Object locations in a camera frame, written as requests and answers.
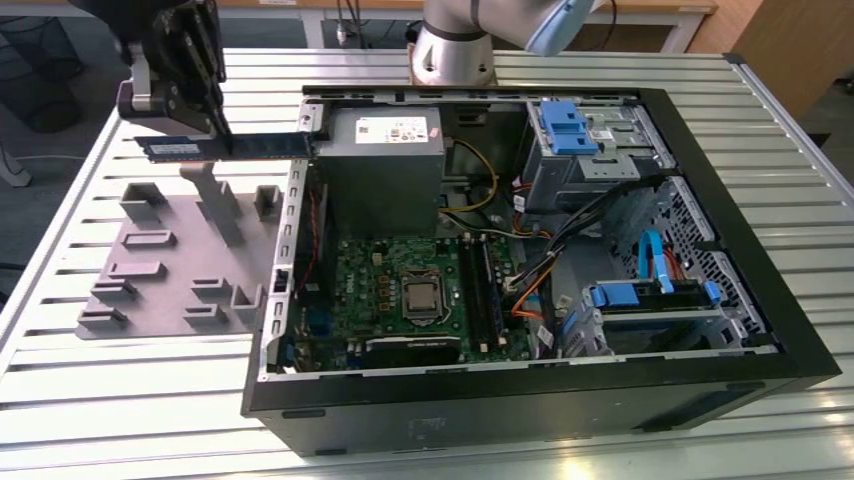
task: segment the red wire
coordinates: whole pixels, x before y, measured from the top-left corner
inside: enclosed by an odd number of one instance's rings
[[[305,286],[305,282],[308,281],[308,275],[311,275],[311,271],[315,268],[315,263],[317,262],[317,208],[316,208],[316,200],[315,200],[315,192],[308,192],[308,196],[311,198],[311,243],[312,243],[312,252],[311,252],[311,262],[308,263],[308,269],[305,270],[305,275],[303,275],[303,281],[299,282],[297,292],[303,291],[303,287]]]

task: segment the yellow wire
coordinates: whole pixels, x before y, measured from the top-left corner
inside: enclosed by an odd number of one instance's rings
[[[481,202],[477,202],[473,205],[468,205],[465,207],[440,208],[439,211],[444,213],[471,212],[472,210],[479,209],[492,201],[492,198],[495,197],[495,192],[497,192],[497,175],[495,174],[495,169],[492,168],[489,161],[485,159],[485,157],[483,156],[480,151],[473,147],[473,145],[468,143],[465,140],[459,140],[455,138],[453,143],[459,143],[460,145],[468,147],[471,152],[475,154],[475,157],[477,157],[483,165],[485,165],[485,168],[489,171],[489,175],[492,176],[492,189],[489,190],[489,194],[487,195],[487,197],[483,199]]]

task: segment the blue latch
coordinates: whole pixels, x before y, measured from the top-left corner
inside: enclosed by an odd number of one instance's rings
[[[640,235],[640,243],[637,244],[637,278],[650,277],[647,250],[652,251],[652,273],[658,283],[662,284],[662,293],[672,293],[662,235],[655,230],[644,230]]]
[[[720,303],[720,288],[718,287],[718,284],[708,280],[703,283],[703,288],[706,289],[706,294],[708,295],[711,304],[718,305]]]
[[[604,300],[604,292],[599,287],[592,287],[589,289],[589,298],[592,299],[593,307],[600,307],[607,304]]]
[[[551,151],[556,155],[599,152],[599,145],[587,136],[587,119],[572,102],[544,101],[539,105],[540,120],[551,138]]]
[[[599,288],[604,291],[609,307],[631,307],[640,304],[631,283],[600,283]]]
[[[575,325],[575,320],[577,320],[577,312],[573,311],[563,321],[563,329],[560,330],[561,337],[565,337],[565,334],[569,333],[569,330],[572,329],[572,325]]]

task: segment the wooden desk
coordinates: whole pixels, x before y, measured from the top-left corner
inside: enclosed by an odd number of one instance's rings
[[[852,0],[718,0],[691,53],[736,52],[796,118],[854,65]]]
[[[419,20],[423,0],[361,0],[364,20]],[[303,22],[308,48],[324,48],[321,23],[337,19],[336,0],[220,0],[223,18],[293,18]],[[716,11],[712,0],[616,0],[617,25],[671,27],[662,53],[683,53],[706,15]],[[65,0],[0,0],[0,15],[82,16]],[[587,24],[611,23],[611,4],[588,17]]]

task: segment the aluminum table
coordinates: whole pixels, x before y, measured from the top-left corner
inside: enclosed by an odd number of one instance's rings
[[[239,415],[249,336],[82,341],[76,318],[128,182],[190,192],[113,115],[0,316],[0,479],[235,473],[299,478],[854,476],[854,195],[750,69],[716,55],[496,55],[505,85],[664,88],[844,373],[686,432],[400,454],[297,457]],[[236,132],[292,130],[305,84],[403,84],[401,51],[229,50]],[[235,192],[288,164],[216,166]]]

